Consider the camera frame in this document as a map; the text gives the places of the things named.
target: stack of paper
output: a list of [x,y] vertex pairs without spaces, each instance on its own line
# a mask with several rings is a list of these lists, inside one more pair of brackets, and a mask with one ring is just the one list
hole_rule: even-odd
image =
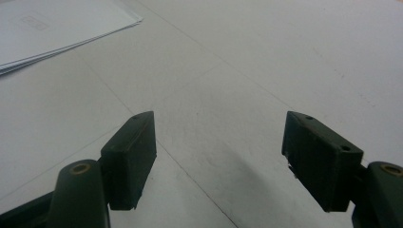
[[0,3],[0,74],[132,27],[141,20],[116,0]]

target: white desk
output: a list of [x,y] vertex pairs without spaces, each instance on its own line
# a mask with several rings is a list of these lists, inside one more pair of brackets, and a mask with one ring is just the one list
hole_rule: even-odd
[[288,170],[287,110],[332,127],[365,163],[403,164],[401,2],[126,2],[140,25],[0,78],[1,213],[151,109],[158,158],[114,228],[352,227]]

